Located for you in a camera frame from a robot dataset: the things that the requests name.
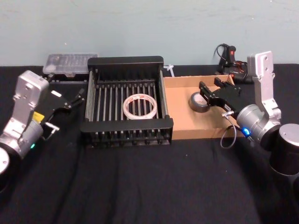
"cardboard box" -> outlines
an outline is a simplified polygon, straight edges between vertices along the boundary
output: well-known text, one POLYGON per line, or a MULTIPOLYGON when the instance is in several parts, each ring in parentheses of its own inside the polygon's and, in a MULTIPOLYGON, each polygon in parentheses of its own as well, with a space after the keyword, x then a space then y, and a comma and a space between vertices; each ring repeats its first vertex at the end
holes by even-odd
MULTIPOLYGON (((174 121, 173 140, 221 138, 225 129, 231 125, 221 116, 225 111, 220 107, 211 107, 205 113, 195 112, 189 107, 188 100, 193 93, 199 92, 200 81, 203 81, 211 91, 219 88, 214 85, 215 77, 234 84, 228 75, 164 78, 168 113, 174 121)), ((232 117, 230 119, 236 125, 235 119, 232 117)), ((234 132, 231 129, 226 137, 233 136, 234 132)))

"table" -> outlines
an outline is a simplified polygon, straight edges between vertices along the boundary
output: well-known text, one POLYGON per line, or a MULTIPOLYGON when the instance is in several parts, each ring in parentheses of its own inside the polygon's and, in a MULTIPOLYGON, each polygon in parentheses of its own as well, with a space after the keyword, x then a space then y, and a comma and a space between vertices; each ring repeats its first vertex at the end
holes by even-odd
MULTIPOLYGON (((299 65, 274 68, 282 123, 299 124, 299 65)), ((38 66, 0 67, 2 130, 12 112, 16 79, 25 70, 42 74, 38 66)), ((215 66, 174 67, 176 76, 214 71, 215 66)), ((239 86, 253 103, 254 86, 239 86)), ((82 84, 50 87, 72 99, 82 84)), ((299 223, 273 182, 269 152, 251 148, 244 138, 228 150, 220 148, 219 139, 87 150, 80 141, 83 113, 81 107, 60 115, 55 120, 60 131, 29 152, 11 194, 0 202, 0 223, 299 223)))

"white cable tie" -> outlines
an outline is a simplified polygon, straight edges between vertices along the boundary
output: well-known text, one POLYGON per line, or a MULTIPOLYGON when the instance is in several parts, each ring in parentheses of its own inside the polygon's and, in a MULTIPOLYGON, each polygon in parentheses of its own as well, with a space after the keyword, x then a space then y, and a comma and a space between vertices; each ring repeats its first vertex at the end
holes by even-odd
POLYGON ((169 64, 168 66, 164 66, 165 69, 167 69, 167 71, 170 71, 170 74, 172 77, 174 77, 174 73, 173 73, 173 65, 172 64, 169 64))

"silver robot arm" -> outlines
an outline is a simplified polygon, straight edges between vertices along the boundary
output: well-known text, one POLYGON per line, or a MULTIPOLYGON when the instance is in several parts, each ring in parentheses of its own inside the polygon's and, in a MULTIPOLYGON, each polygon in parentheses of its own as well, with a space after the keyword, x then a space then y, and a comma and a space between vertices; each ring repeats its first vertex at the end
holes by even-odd
POLYGON ((13 114, 0 136, 0 191, 5 188, 31 145, 43 134, 42 126, 32 118, 48 88, 48 81, 31 71, 18 77, 13 114))

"cable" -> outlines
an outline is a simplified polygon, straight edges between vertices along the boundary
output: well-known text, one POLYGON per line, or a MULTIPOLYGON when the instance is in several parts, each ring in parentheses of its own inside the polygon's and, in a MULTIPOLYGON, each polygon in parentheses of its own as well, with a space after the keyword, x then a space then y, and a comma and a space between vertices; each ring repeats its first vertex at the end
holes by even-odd
POLYGON ((228 46, 227 44, 225 44, 225 43, 222 43, 222 44, 219 44, 219 45, 216 47, 215 51, 214 51, 214 55, 215 55, 215 52, 217 52, 218 56, 219 56, 220 58, 222 58, 224 61, 227 62, 227 59, 225 59, 224 57, 222 57, 222 56, 220 55, 220 53, 219 53, 219 51, 218 51, 218 48, 219 48, 219 47, 228 48, 229 46, 228 46))
POLYGON ((226 120, 228 120, 232 125, 229 126, 229 127, 227 127, 227 129, 226 129, 225 132, 223 133, 223 136, 221 137, 221 140, 220 140, 220 146, 221 146, 221 148, 229 149, 229 148, 231 148, 231 147, 235 144, 235 140, 237 139, 237 129, 236 129, 236 126, 235 126, 235 125, 231 122, 231 120, 228 118, 228 116, 224 116, 224 118, 225 118, 226 120), (234 140, 233 140, 232 144, 230 144, 228 147, 224 147, 223 144, 222 144, 222 142, 223 142, 223 138, 224 138, 226 132, 227 132, 230 128, 232 128, 232 127, 234 128, 234 133, 235 133, 234 140))

